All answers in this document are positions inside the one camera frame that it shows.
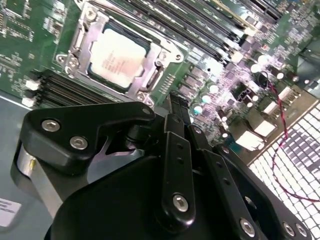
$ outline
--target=motherboard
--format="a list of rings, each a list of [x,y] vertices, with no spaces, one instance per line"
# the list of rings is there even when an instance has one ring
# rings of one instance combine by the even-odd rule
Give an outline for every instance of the motherboard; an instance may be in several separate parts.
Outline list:
[[[31,109],[156,108],[175,91],[212,144],[253,151],[277,98],[301,96],[297,57],[319,23],[317,0],[0,0],[0,90]]]

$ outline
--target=capacitor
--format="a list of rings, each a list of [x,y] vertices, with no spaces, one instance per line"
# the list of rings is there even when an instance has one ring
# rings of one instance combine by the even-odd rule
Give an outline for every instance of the capacitor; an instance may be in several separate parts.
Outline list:
[[[269,61],[269,57],[261,52],[257,52],[257,54],[254,55],[253,59],[256,60],[260,65],[266,65]]]
[[[295,74],[293,71],[287,72],[286,77],[294,83],[299,81],[298,75]]]
[[[208,89],[211,94],[217,94],[219,92],[219,87],[214,83],[210,83]]]
[[[204,104],[210,104],[212,102],[211,97],[207,93],[201,94],[201,100]]]
[[[269,67],[269,71],[273,76],[275,76],[277,79],[281,80],[285,77],[285,74],[281,72],[279,69],[275,68],[274,66]]]
[[[223,126],[219,126],[219,131],[221,134],[221,137],[223,137],[224,139],[227,138],[229,136],[229,133],[226,131],[226,129]]]
[[[251,99],[249,97],[243,98],[243,103],[248,107],[251,108],[254,104],[252,103]]]
[[[202,114],[203,112],[203,108],[199,103],[193,104],[192,108],[193,108],[194,114],[196,115]]]
[[[251,98],[251,100],[252,100],[253,102],[256,102],[256,101],[259,100],[259,96],[258,96],[255,92],[253,92],[253,91],[250,91],[250,92],[248,93],[248,96]]]
[[[227,115],[225,114],[225,112],[224,112],[222,109],[218,110],[217,113],[218,113],[218,116],[220,117],[220,119],[221,119],[223,122],[226,122],[226,121],[228,120]]]
[[[249,61],[246,65],[253,74],[261,71],[261,66],[256,64],[254,61]]]

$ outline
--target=screw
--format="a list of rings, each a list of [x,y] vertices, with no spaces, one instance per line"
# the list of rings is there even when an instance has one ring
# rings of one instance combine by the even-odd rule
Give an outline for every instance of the screw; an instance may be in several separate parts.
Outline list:
[[[63,56],[58,56],[58,62],[59,63],[64,63],[65,62],[65,59],[64,59],[64,57]]]
[[[197,134],[201,134],[201,130],[199,128],[197,128],[196,126],[194,127],[194,130]]]
[[[245,219],[245,218],[240,218],[240,225],[242,230],[251,238],[253,238],[256,235],[256,231],[254,227],[251,225],[251,223]]]
[[[93,10],[92,8],[89,8],[86,12],[85,12],[85,17],[89,20],[89,21],[94,21],[97,18],[97,13],[95,12],[95,10]]]
[[[143,101],[143,100],[144,100],[144,97],[141,96],[141,95],[138,95],[136,98],[137,98],[139,101]]]
[[[189,208],[187,200],[180,194],[176,194],[173,196],[173,205],[176,207],[176,209],[183,213],[186,212]]]
[[[155,65],[158,66],[158,67],[161,67],[161,66],[162,66],[162,62],[156,61],[156,62],[155,62]]]
[[[77,150],[84,150],[88,147],[88,142],[81,136],[74,136],[70,139],[70,145]]]
[[[48,132],[56,132],[60,129],[60,124],[52,119],[44,120],[41,124],[42,128]]]
[[[295,226],[302,236],[304,236],[304,237],[308,236],[307,231],[300,224],[296,223]]]
[[[77,62],[74,60],[71,60],[71,61],[69,61],[69,65],[70,65],[70,67],[75,68],[77,66]]]
[[[223,146],[223,147],[221,147],[221,148],[222,148],[222,150],[223,150],[226,154],[229,154],[229,153],[230,153],[229,149],[226,148],[225,146]]]
[[[284,230],[292,237],[295,236],[295,232],[294,230],[292,229],[292,227],[286,223],[286,222],[283,222],[283,226],[284,226]]]

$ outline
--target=chip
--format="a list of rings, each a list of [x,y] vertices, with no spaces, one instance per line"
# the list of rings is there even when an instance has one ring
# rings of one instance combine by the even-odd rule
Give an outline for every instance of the chip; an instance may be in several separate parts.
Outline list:
[[[128,88],[144,69],[147,50],[108,28],[91,48],[90,70],[122,88]]]

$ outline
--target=red wire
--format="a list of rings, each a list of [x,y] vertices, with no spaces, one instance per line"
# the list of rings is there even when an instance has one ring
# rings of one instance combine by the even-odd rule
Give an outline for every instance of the red wire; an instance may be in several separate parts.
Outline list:
[[[320,202],[320,199],[312,199],[312,198],[308,198],[308,197],[304,197],[304,196],[300,196],[300,195],[297,195],[295,193],[292,193],[292,192],[289,192],[279,181],[278,177],[276,176],[276,173],[275,173],[275,167],[277,166],[277,163],[276,163],[276,156],[277,156],[277,152],[285,145],[285,142],[287,141],[288,139],[288,129],[287,129],[287,123],[286,123],[286,119],[285,119],[285,113],[283,111],[283,105],[282,105],[282,101],[277,93],[277,90],[275,88],[275,86],[269,82],[269,87],[271,88],[272,92],[276,95],[277,97],[277,102],[278,102],[278,105],[279,105],[279,108],[280,108],[280,117],[281,117],[281,121],[282,121],[282,124],[283,124],[283,129],[284,129],[284,137],[283,139],[281,140],[281,142],[279,143],[279,146],[276,148],[276,150],[274,151],[274,155],[272,156],[272,175],[274,177],[274,180],[279,184],[280,188],[288,195],[296,198],[296,199],[301,199],[301,200],[307,200],[309,202],[312,202],[312,203],[319,203]]]

